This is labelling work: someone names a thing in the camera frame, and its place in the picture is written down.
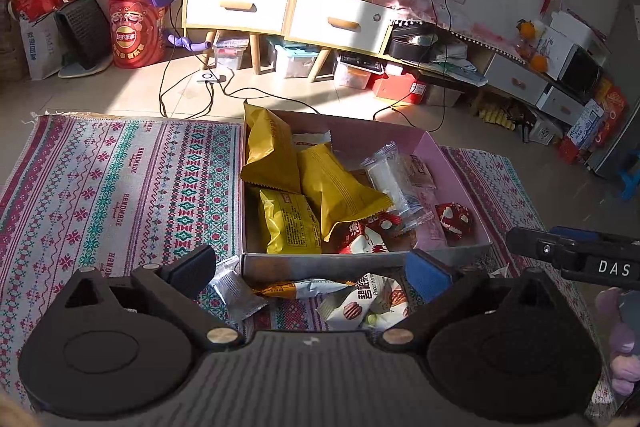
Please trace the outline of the glossy yellow snack packet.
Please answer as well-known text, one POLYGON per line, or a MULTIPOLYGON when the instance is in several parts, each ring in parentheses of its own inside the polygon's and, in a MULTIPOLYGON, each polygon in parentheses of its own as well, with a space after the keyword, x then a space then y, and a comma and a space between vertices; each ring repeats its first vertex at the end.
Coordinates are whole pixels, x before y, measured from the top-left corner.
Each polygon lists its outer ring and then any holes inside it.
POLYGON ((304 195, 272 188, 258 188, 257 195, 262 204, 267 254, 322 253, 320 225, 304 195))

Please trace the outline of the yellow waffle sandwich packet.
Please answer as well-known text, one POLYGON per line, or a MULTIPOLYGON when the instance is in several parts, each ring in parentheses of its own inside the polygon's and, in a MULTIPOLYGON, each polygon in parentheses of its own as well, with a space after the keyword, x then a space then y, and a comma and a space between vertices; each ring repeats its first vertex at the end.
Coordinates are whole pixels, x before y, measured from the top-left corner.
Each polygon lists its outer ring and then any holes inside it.
POLYGON ((244 104, 248 127, 245 183, 293 194, 302 193, 291 127, 271 110, 244 104))

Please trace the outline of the patterned woven floor mat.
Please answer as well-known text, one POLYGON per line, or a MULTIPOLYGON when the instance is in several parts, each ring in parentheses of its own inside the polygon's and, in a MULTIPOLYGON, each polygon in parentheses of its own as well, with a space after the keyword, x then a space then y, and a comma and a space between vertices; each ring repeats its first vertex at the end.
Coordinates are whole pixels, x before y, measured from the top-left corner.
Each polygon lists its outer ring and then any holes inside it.
POLYGON ((1 199, 1 354, 43 426, 583 426, 600 358, 544 274, 421 349, 260 331, 194 347, 131 272, 242 251, 241 126, 38 122, 1 199))

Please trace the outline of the white green snack packet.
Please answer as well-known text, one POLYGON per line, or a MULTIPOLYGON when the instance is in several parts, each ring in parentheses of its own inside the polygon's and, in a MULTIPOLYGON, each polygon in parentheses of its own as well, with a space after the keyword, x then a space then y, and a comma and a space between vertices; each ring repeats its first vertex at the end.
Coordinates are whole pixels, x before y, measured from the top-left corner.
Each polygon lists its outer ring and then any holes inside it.
POLYGON ((296 150, 301 152, 319 144, 331 144, 332 136, 329 131, 294 133, 292 141, 296 150))

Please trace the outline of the orange gold snack bar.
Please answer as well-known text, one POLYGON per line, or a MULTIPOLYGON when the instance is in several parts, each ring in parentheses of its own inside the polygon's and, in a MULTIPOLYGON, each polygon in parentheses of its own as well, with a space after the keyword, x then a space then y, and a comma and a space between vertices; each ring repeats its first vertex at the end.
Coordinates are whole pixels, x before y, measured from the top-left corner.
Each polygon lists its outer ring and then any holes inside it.
POLYGON ((294 282, 279 282, 253 287, 255 295, 273 299, 309 299, 323 295, 331 295, 344 289, 352 289, 353 281, 337 282, 327 279, 306 279, 294 282))

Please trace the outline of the silver foil packet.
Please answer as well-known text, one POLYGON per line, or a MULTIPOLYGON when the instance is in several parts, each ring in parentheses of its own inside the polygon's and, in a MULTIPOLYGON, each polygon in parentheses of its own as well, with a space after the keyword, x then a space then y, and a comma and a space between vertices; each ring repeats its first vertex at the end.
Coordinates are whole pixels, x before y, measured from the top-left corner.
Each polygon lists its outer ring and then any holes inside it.
POLYGON ((243 280, 238 271, 239 267, 238 256, 218 261, 215 275, 209 282, 226 306, 231 321, 236 324, 242 323, 268 306, 268 301, 256 295, 243 280))

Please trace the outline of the red cylindrical snack drum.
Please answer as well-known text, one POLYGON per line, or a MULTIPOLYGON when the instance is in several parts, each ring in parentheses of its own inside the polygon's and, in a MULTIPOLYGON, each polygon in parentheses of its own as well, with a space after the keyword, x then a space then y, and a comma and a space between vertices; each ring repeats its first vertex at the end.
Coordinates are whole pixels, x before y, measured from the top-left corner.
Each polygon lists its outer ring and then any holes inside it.
POLYGON ((164 56, 166 9, 152 0, 108 0, 114 64, 123 69, 157 63, 164 56))

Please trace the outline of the small red snack packet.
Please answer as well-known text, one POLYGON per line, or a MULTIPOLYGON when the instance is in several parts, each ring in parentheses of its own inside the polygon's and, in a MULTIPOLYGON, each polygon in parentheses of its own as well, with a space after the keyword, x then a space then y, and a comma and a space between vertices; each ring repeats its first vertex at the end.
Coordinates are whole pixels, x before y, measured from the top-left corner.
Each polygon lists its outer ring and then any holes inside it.
POLYGON ((473 215, 468 207, 457 202, 445 202, 436 206, 437 218, 446 234, 463 239, 473 232, 473 215))

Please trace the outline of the pink silver cardboard box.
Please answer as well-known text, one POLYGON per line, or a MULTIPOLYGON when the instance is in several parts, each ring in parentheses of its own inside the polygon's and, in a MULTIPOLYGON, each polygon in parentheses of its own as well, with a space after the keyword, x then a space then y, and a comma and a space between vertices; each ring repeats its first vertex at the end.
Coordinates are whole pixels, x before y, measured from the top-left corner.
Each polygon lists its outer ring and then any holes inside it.
POLYGON ((450 267, 491 239, 430 132, 244 106, 240 270, 255 283, 356 279, 423 251, 450 267))

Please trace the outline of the plain yellow snack packet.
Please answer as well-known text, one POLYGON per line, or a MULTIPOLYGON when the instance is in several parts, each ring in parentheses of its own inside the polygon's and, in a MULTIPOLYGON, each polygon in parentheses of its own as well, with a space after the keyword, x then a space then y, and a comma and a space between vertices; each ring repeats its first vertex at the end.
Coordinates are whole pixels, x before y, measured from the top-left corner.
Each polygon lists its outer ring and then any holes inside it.
POLYGON ((386 194, 362 184, 347 171, 328 144, 298 152, 297 162, 300 187, 319 217, 325 242, 337 225, 375 216, 393 206, 386 194))

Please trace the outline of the pink snack packet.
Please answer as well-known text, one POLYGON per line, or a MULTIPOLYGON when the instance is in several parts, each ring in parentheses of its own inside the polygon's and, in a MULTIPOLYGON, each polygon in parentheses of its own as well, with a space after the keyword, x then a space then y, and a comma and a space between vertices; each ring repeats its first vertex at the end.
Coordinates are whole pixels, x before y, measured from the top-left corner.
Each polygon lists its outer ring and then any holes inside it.
POLYGON ((420 203, 423 206, 426 217, 416 229, 416 237, 418 238, 418 246, 422 251, 438 251, 448 247, 445 232, 440 224, 437 216, 436 205, 437 198, 429 188, 418 188, 416 191, 420 203))

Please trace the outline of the black mesh basket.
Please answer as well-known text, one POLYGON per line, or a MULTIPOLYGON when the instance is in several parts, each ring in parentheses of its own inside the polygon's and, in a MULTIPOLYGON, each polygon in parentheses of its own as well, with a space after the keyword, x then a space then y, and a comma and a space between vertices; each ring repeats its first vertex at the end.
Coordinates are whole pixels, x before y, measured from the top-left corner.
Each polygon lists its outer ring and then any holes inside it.
POLYGON ((112 57, 111 26, 96 0, 74 0, 54 12, 73 64, 95 69, 112 57))

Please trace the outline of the clear white bar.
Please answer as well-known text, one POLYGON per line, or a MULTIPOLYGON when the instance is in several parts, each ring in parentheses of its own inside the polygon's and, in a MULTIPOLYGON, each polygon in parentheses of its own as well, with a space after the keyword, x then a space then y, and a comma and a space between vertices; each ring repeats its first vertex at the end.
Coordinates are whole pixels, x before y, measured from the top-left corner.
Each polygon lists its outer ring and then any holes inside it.
POLYGON ((375 190, 386 194, 393 202, 387 212, 399 219, 398 225, 394 226, 394 235, 408 233, 434 217, 411 183, 405 161, 394 141, 366 158, 361 167, 375 190))

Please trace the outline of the brown cake packet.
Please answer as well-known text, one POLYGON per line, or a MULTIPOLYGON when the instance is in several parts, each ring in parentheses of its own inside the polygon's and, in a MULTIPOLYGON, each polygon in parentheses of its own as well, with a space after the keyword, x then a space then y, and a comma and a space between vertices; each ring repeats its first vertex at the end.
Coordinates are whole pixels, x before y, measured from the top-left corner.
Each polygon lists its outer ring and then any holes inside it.
POLYGON ((431 171, 420 157, 416 155, 402 155, 401 158, 412 186, 435 190, 437 185, 431 171))

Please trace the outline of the white pecan snack packet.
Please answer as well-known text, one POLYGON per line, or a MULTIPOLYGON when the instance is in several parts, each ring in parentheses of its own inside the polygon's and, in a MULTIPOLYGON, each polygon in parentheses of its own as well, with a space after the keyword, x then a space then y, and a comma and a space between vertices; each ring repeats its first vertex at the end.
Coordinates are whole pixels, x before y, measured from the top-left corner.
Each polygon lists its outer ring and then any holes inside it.
POLYGON ((367 273, 354 286, 326 297, 317 312, 330 331, 382 333, 405 320, 410 309, 399 282, 367 273))

